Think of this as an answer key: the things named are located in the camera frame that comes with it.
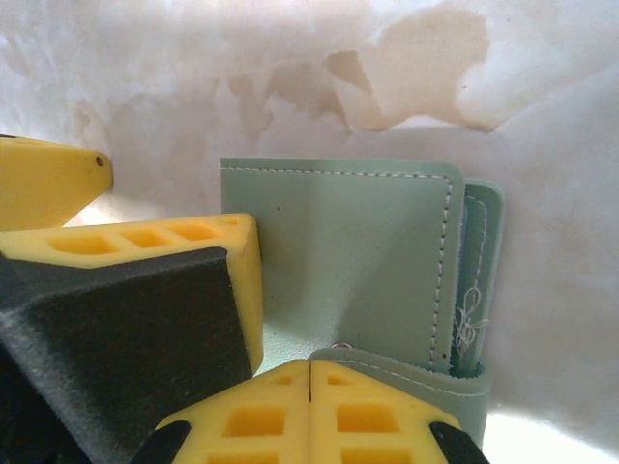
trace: white background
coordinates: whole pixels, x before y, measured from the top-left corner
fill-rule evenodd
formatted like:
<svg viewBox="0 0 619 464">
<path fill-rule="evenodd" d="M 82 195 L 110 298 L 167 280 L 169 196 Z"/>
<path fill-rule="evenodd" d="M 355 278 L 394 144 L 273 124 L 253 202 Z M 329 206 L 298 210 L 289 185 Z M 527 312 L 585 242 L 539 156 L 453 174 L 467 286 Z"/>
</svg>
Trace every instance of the white background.
<svg viewBox="0 0 619 464">
<path fill-rule="evenodd" d="M 486 453 L 610 462 L 618 44 L 616 0 L 0 0 L 0 131 L 111 156 L 114 191 L 74 223 L 215 213 L 220 157 L 446 160 L 494 181 Z M 436 121 L 471 130 L 410 129 Z"/>
</svg>

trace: wallet stitching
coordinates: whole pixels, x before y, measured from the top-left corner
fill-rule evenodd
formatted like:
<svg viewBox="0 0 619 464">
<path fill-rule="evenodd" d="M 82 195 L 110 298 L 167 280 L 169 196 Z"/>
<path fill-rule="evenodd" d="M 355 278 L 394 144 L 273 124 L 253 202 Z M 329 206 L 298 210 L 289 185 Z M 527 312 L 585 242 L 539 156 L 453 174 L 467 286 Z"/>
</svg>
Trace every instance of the wallet stitching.
<svg viewBox="0 0 619 464">
<path fill-rule="evenodd" d="M 429 344 L 429 366 L 434 366 L 434 350 L 436 348 L 436 334 L 438 332 L 438 316 L 440 312 L 441 290 L 443 286 L 443 264 L 445 260 L 445 242 L 447 237 L 447 224 L 449 222 L 449 210 L 451 205 L 454 182 L 445 175 L 424 174 L 421 172 L 355 172 L 355 171 L 321 171 L 310 169 L 276 169 L 262 167 L 222 167 L 224 171 L 249 171 L 249 172 L 271 172 L 274 174 L 324 174 L 335 176 L 359 176 L 359 177 L 384 177 L 384 178 L 405 178 L 405 179 L 435 179 L 447 182 L 447 193 L 445 195 L 445 206 L 443 207 L 442 232 L 440 247 L 438 249 L 438 276 L 436 278 L 436 288 L 434 289 L 434 313 L 432 315 L 432 336 Z"/>
<path fill-rule="evenodd" d="M 479 198 L 476 198 L 475 196 L 466 195 L 466 198 L 476 201 L 484 209 L 484 234 L 482 235 L 482 242 L 480 243 L 479 256 L 477 259 L 477 270 L 475 271 L 475 283 L 473 284 L 473 287 L 478 287 L 480 283 L 480 274 L 482 272 L 482 263 L 484 260 L 484 252 L 486 249 L 487 241 L 487 206 L 486 203 L 484 203 Z"/>
<path fill-rule="evenodd" d="M 398 374 L 397 372 L 393 372 L 391 370 L 385 369 L 384 367 L 379 367 L 378 365 L 373 365 L 373 364 L 368 364 L 366 362 L 353 361 L 353 360 L 331 360 L 331 361 L 335 361 L 336 363 L 344 363 L 344 364 L 357 364 L 357 365 L 362 365 L 363 367 L 368 367 L 370 369 L 380 370 L 381 372 L 384 372 L 386 374 L 392 375 L 392 376 L 397 377 L 397 378 L 399 378 L 401 380 L 405 380 L 406 382 L 410 382 L 411 384 L 415 384 L 415 385 L 418 385 L 420 387 L 424 387 L 424 388 L 432 390 L 434 392 L 450 394 L 452 396 L 461 396 L 461 397 L 470 398 L 470 397 L 476 397 L 476 396 L 484 396 L 485 394 L 488 394 L 490 392 L 490 389 L 486 389 L 486 390 L 480 391 L 478 393 L 456 393 L 455 391 L 438 389 L 436 387 L 433 387 L 432 385 L 425 384 L 423 382 L 420 382 L 419 380 L 411 379 L 410 377 L 406 377 L 405 375 Z"/>
</svg>

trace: black plastic piece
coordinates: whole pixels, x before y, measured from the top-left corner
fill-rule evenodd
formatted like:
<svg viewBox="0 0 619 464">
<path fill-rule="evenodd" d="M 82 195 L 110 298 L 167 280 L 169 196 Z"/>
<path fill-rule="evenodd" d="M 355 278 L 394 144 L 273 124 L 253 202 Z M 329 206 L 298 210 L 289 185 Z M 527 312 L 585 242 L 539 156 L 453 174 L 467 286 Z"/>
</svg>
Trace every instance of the black plastic piece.
<svg viewBox="0 0 619 464">
<path fill-rule="evenodd" d="M 219 247 L 93 270 L 0 255 L 0 342 L 94 462 L 252 376 Z"/>
<path fill-rule="evenodd" d="M 172 464 L 191 429 L 189 422 L 177 420 L 155 430 L 146 439 L 131 464 Z"/>
<path fill-rule="evenodd" d="M 90 464 L 45 400 L 0 347 L 0 463 Z"/>
<path fill-rule="evenodd" d="M 449 464 L 489 464 L 466 432 L 445 422 L 433 422 L 429 429 Z"/>
</svg>

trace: mint green wallet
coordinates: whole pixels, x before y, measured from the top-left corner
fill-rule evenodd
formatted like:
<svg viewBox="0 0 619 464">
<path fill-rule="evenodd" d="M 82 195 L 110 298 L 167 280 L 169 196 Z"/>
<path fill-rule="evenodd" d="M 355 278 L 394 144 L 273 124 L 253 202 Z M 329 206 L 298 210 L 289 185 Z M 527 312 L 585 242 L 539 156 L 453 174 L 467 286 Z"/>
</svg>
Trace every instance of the mint green wallet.
<svg viewBox="0 0 619 464">
<path fill-rule="evenodd" d="M 223 159 L 221 208 L 257 220 L 267 367 L 342 363 L 454 414 L 481 444 L 497 187 L 439 162 Z"/>
</svg>

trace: brown stain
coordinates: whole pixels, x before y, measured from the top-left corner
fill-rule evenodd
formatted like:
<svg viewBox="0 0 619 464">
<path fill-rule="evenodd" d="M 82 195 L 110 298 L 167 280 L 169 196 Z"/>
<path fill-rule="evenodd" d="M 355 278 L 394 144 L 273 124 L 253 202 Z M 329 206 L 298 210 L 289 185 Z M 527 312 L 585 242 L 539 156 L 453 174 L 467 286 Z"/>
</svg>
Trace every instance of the brown stain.
<svg viewBox="0 0 619 464">
<path fill-rule="evenodd" d="M 371 94 L 371 83 L 359 63 L 356 51 L 340 51 L 327 57 L 327 69 L 338 79 Z"/>
<path fill-rule="evenodd" d="M 245 136 L 255 143 L 260 134 L 267 130 L 273 122 L 273 113 L 265 109 L 264 97 L 257 98 L 253 82 L 249 74 L 242 74 L 228 79 L 230 91 L 239 99 L 240 117 Z"/>
<path fill-rule="evenodd" d="M 385 129 L 416 115 L 470 126 L 456 106 L 466 72 L 486 59 L 482 16 L 449 6 L 420 11 L 389 28 L 377 45 L 327 59 L 331 73 L 370 94 L 368 127 Z"/>
<path fill-rule="evenodd" d="M 321 66 L 298 63 L 276 67 L 266 94 L 277 95 L 312 116 L 332 113 L 345 121 L 345 113 L 331 78 Z"/>
</svg>

